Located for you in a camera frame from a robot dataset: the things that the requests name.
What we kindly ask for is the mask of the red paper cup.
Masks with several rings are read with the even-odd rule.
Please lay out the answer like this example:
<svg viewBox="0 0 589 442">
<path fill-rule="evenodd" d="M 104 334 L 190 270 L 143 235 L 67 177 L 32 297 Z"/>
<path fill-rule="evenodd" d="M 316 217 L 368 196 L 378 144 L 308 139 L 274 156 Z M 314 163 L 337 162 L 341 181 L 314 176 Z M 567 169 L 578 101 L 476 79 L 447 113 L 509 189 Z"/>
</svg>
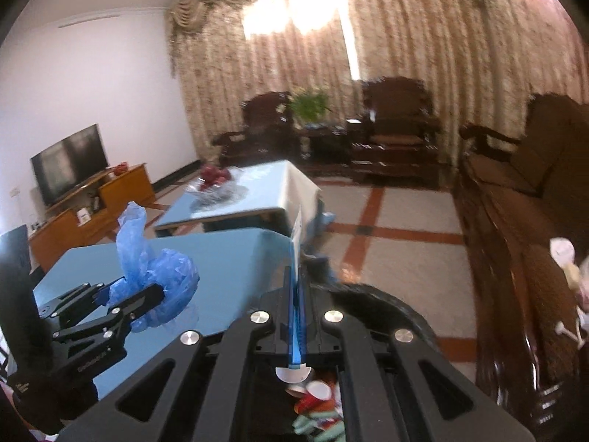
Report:
<svg viewBox="0 0 589 442">
<path fill-rule="evenodd" d="M 314 380 L 307 383 L 304 388 L 303 397 L 294 405 L 294 412 L 297 415 L 307 414 L 324 402 L 331 401 L 331 386 L 321 380 Z"/>
</svg>

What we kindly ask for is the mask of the green rubber glove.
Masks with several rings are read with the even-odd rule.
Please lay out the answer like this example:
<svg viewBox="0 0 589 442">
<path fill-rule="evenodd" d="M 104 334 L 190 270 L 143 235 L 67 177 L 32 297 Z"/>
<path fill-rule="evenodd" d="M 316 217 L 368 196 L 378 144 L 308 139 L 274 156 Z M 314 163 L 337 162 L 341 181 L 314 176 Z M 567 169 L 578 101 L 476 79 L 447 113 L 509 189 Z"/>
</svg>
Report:
<svg viewBox="0 0 589 442">
<path fill-rule="evenodd" d="M 300 414 L 293 421 L 293 432 L 307 441 L 345 442 L 345 421 L 336 411 Z"/>
</svg>

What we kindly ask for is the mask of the blue plastic bag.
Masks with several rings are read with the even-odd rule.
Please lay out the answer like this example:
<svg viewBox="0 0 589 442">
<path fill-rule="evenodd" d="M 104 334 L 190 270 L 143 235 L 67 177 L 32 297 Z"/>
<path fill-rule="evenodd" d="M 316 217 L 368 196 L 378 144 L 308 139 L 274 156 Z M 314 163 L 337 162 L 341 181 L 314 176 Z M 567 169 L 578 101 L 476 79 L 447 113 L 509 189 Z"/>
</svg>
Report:
<svg viewBox="0 0 589 442">
<path fill-rule="evenodd" d="M 123 277 L 109 289 L 109 307 L 157 283 L 164 291 L 163 301 L 131 323 L 131 331 L 143 332 L 168 324 L 181 314 L 197 292 L 200 275 L 193 260 L 175 249 L 156 252 L 144 229 L 147 211 L 131 201 L 119 216 L 116 249 Z"/>
</svg>

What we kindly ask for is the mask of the blue toothpaste box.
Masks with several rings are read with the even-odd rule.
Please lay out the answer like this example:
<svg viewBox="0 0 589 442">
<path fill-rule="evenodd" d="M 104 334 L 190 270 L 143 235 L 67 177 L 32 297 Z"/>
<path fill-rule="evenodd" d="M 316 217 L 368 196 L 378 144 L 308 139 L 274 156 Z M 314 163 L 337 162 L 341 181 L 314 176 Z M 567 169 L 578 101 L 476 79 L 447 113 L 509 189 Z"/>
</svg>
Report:
<svg viewBox="0 0 589 442">
<path fill-rule="evenodd" d="M 276 377 L 287 386 L 301 386 L 311 373 L 306 363 L 307 314 L 304 299 L 304 277 L 301 269 L 301 239 L 303 238 L 303 208 L 299 207 L 289 236 L 289 264 L 283 275 L 281 305 L 279 306 L 279 337 L 281 366 Z"/>
</svg>

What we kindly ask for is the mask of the black bin with liner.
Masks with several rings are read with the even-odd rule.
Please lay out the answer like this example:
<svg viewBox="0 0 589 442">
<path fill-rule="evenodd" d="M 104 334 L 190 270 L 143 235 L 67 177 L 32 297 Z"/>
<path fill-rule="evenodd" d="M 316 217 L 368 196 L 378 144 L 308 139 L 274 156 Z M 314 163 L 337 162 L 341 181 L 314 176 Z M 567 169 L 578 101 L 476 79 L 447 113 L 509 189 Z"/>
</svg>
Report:
<svg viewBox="0 0 589 442">
<path fill-rule="evenodd" d="M 348 441 L 432 441 L 441 420 L 417 361 L 439 354 L 437 338 L 409 305 L 366 284 L 334 280 L 328 260 L 303 261 L 307 305 L 338 349 L 335 361 Z"/>
</svg>

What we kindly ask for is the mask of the blue tablecloth near table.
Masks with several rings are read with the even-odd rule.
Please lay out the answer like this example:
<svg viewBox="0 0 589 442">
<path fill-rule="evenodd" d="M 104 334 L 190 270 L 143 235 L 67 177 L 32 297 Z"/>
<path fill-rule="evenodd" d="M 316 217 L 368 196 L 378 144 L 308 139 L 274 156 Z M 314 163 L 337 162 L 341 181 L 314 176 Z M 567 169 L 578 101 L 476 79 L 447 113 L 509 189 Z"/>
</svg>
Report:
<svg viewBox="0 0 589 442">
<path fill-rule="evenodd" d="M 189 256 L 198 269 L 197 292 L 186 309 L 171 322 L 130 334 L 127 356 L 94 383 L 104 398 L 182 332 L 210 335 L 226 330 L 244 313 L 258 306 L 262 294 L 282 286 L 289 264 L 289 238 L 260 228 L 241 228 L 153 238 L 151 247 L 173 249 Z M 39 306 L 82 283 L 111 283 L 122 276 L 116 245 L 70 249 L 34 289 Z"/>
</svg>

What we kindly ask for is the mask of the red ornament on cabinet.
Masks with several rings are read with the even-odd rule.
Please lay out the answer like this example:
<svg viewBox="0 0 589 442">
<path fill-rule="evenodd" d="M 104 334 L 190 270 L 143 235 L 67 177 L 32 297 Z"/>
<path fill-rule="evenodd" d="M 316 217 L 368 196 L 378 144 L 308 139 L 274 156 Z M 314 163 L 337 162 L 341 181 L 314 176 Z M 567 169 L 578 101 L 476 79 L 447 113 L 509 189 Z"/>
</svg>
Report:
<svg viewBox="0 0 589 442">
<path fill-rule="evenodd" d="M 113 167 L 113 174 L 115 177 L 119 177 L 129 170 L 127 162 L 119 163 L 119 165 Z"/>
</svg>

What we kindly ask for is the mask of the red apples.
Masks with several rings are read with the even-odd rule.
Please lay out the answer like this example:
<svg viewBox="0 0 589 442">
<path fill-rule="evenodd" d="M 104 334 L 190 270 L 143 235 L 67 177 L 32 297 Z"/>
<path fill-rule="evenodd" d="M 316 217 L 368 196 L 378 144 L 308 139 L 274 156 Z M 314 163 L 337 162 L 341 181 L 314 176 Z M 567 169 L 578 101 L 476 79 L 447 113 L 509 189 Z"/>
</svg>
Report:
<svg viewBox="0 0 589 442">
<path fill-rule="evenodd" d="M 206 165 L 200 171 L 199 179 L 199 190 L 207 190 L 210 187 L 221 186 L 229 180 L 232 180 L 233 177 L 227 168 Z"/>
</svg>

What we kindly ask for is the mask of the blue cloth coffee table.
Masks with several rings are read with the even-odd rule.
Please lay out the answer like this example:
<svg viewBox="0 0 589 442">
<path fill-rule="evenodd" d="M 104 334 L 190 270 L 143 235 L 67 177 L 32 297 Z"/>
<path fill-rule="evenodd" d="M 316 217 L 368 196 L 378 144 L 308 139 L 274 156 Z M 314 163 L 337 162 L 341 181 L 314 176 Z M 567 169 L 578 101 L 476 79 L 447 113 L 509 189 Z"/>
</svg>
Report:
<svg viewBox="0 0 589 442">
<path fill-rule="evenodd" d="M 201 225 L 205 232 L 234 228 L 266 228 L 289 235 L 296 212 L 303 208 L 303 240 L 321 235 L 334 221 L 324 209 L 321 189 L 293 163 L 282 160 L 241 168 L 240 184 L 248 194 L 236 203 L 210 211 L 191 211 L 192 198 L 185 193 L 175 201 L 154 226 L 162 238 L 190 225 Z"/>
</svg>

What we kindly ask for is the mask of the white paper cup on sofa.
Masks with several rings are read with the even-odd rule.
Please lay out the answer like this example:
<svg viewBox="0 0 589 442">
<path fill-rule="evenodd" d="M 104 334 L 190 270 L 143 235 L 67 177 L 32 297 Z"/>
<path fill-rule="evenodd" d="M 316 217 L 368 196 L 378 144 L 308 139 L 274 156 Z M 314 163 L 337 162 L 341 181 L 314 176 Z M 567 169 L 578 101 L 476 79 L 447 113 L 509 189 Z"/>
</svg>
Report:
<svg viewBox="0 0 589 442">
<path fill-rule="evenodd" d="M 567 238 L 551 238 L 549 242 L 550 255 L 559 267 L 568 266 L 575 262 L 573 243 Z"/>
</svg>

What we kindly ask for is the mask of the clear plastic bag on sofa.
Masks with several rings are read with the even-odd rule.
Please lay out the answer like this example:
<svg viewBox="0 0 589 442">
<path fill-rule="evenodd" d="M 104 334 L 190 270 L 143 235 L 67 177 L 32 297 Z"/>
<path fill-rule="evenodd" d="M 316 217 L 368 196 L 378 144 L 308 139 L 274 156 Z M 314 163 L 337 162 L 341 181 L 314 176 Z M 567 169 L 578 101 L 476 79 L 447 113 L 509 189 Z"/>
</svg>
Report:
<svg viewBox="0 0 589 442">
<path fill-rule="evenodd" d="M 579 266 L 577 299 L 584 312 L 589 312 L 589 257 Z"/>
</svg>

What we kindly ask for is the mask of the dark wooden sofa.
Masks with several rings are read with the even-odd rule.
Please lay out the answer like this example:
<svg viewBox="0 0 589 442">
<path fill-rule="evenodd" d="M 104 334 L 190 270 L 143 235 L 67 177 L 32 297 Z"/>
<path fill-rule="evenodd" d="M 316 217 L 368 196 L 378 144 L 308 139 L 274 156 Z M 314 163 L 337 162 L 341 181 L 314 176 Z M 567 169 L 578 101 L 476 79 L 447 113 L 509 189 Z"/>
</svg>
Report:
<svg viewBox="0 0 589 442">
<path fill-rule="evenodd" d="M 539 441 L 588 437 L 588 348 L 553 238 L 588 253 L 588 109 L 536 94 L 510 151 L 500 132 L 460 128 L 455 198 L 473 274 L 477 386 Z"/>
</svg>

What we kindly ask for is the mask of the dark wooden side table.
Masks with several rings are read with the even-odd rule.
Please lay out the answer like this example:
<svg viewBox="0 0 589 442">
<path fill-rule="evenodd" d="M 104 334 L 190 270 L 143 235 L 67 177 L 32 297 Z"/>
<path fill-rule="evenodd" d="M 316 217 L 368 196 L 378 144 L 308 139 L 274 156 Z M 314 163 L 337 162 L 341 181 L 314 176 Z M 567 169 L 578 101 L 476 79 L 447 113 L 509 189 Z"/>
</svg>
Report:
<svg viewBox="0 0 589 442">
<path fill-rule="evenodd" d="M 310 124 L 296 131 L 300 142 L 300 161 L 310 166 L 349 166 L 352 144 L 362 138 L 359 122 Z"/>
</svg>

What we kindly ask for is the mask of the green potted plant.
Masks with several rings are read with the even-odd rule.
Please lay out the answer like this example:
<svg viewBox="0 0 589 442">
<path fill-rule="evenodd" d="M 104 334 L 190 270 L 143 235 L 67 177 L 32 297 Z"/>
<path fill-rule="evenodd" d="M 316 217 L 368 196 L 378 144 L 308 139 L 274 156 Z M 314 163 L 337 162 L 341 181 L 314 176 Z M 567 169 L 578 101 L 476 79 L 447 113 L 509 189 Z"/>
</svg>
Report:
<svg viewBox="0 0 589 442">
<path fill-rule="evenodd" d="M 286 111 L 292 112 L 303 124 L 319 123 L 331 111 L 328 93 L 320 87 L 296 87 L 286 95 L 286 101 L 276 107 L 281 115 L 286 115 Z"/>
</svg>

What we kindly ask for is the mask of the floral beige curtains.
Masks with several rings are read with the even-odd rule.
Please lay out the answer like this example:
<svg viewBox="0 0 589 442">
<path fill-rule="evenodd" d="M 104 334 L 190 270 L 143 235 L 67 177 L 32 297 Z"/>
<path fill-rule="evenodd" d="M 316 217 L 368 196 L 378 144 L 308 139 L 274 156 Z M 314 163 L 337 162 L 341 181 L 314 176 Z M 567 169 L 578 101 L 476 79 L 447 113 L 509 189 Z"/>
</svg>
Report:
<svg viewBox="0 0 589 442">
<path fill-rule="evenodd" d="M 362 83 L 420 80 L 448 163 L 463 122 L 516 136 L 531 94 L 588 99 L 588 45 L 559 0 L 176 0 L 167 26 L 204 160 L 239 126 L 241 102 L 269 91 L 320 88 L 344 119 Z"/>
</svg>

